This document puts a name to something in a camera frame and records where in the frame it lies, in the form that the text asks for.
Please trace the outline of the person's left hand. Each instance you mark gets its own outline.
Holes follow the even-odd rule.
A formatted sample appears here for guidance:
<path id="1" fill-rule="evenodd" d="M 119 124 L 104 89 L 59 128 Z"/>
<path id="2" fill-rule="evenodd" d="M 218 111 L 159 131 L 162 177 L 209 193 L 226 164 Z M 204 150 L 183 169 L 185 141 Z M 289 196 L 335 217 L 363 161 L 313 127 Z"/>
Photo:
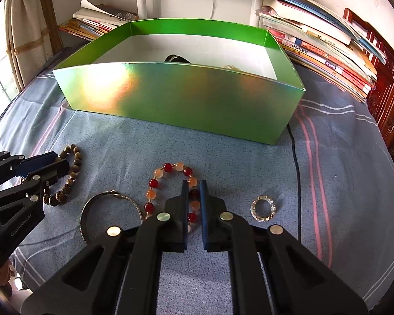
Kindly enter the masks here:
<path id="1" fill-rule="evenodd" d="M 10 260 L 6 260 L 6 263 L 0 268 L 0 289 L 8 298 L 18 291 L 15 286 L 17 276 L 18 273 Z"/>

